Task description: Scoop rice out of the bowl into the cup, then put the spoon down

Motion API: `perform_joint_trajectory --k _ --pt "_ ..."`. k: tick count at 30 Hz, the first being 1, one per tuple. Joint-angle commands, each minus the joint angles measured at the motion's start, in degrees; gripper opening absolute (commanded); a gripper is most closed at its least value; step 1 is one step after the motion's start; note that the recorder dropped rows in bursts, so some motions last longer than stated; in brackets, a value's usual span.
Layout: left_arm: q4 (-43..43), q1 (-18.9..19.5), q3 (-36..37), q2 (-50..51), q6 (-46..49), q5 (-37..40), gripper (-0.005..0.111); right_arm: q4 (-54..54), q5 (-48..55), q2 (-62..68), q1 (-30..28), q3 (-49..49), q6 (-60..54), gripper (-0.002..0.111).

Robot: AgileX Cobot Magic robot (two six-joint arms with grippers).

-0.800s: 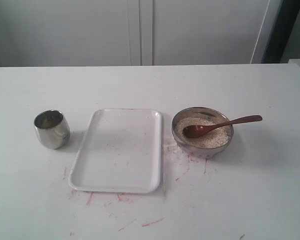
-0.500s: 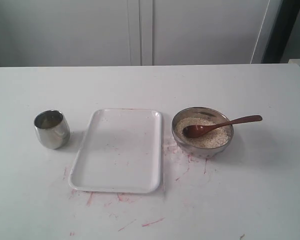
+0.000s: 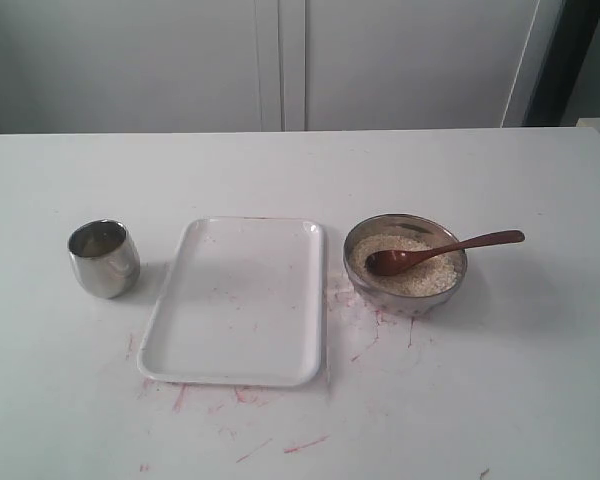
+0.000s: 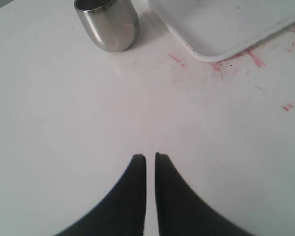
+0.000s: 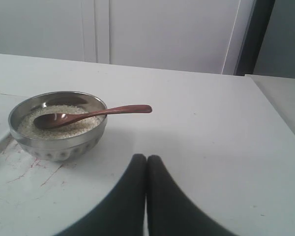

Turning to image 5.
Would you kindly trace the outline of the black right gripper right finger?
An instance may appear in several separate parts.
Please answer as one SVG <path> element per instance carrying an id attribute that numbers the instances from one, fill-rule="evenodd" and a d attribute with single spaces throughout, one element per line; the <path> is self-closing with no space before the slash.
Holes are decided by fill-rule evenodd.
<path id="1" fill-rule="evenodd" d="M 184 194 L 157 155 L 147 159 L 147 227 L 150 236 L 234 235 Z"/>

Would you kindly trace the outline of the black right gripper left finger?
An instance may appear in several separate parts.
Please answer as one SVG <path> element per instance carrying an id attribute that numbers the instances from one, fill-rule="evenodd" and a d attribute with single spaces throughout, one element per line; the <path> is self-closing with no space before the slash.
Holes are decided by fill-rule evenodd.
<path id="1" fill-rule="evenodd" d="M 134 154 L 110 193 L 59 236 L 142 236 L 146 202 L 147 159 Z"/>

